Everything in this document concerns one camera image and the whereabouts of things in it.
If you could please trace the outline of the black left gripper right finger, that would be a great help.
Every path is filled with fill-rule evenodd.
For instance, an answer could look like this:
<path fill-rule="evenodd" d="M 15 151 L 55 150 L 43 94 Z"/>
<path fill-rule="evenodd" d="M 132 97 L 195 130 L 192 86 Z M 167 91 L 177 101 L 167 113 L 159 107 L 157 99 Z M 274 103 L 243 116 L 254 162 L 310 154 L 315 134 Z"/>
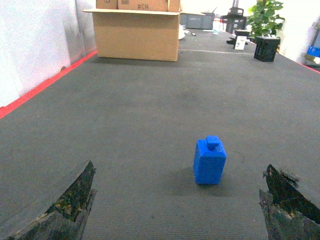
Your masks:
<path fill-rule="evenodd" d="M 268 187 L 259 190 L 269 240 L 318 240 L 320 195 L 299 186 L 300 178 L 286 168 L 269 164 L 263 172 Z"/>

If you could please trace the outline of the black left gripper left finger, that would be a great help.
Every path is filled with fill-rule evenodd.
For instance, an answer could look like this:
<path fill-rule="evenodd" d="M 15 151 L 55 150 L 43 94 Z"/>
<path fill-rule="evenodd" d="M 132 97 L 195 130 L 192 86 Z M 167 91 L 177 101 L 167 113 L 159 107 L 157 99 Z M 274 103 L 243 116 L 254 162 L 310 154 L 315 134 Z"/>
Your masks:
<path fill-rule="evenodd" d="M 68 173 L 66 186 L 30 202 L 0 224 L 2 240 L 81 240 L 97 191 L 96 168 L 87 160 Z"/>

